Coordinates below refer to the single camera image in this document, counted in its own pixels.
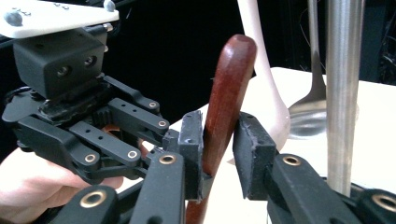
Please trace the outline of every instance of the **white tabletop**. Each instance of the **white tabletop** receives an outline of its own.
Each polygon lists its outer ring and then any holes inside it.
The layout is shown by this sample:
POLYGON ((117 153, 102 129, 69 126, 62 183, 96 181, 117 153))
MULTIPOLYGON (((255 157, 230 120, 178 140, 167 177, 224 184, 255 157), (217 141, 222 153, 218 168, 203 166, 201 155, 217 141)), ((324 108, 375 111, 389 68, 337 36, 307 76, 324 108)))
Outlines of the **white tabletop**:
MULTIPOLYGON (((311 74, 285 68, 272 68, 279 94, 289 107, 310 90, 311 74)), ((247 87, 242 111, 258 120, 265 110, 260 102, 261 79, 254 77, 247 87)), ((360 81, 358 93, 359 117, 356 123, 352 181, 366 188, 385 189, 396 193, 396 87, 360 81)), ((200 108, 204 116, 207 105, 200 108)), ((179 130, 181 122, 171 126, 179 130)), ((288 139, 281 153, 305 158, 325 176, 327 174, 327 142, 288 139)), ((266 202, 251 202, 242 198, 242 190, 234 165, 232 142, 224 155, 210 194, 205 223, 265 223, 266 202)))

